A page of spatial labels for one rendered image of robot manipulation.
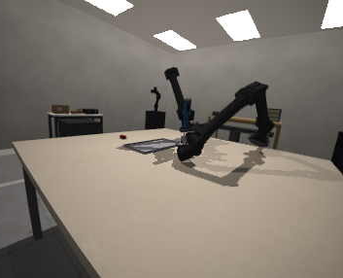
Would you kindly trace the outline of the blue electric screwdriver body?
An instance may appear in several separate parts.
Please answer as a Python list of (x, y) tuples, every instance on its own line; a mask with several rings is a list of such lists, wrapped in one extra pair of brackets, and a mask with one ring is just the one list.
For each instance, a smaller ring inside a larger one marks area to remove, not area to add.
[(189, 108), (190, 108), (190, 102), (185, 101), (184, 110), (183, 110), (183, 119), (182, 119), (182, 128), (184, 132), (186, 132), (187, 128), (189, 127)]

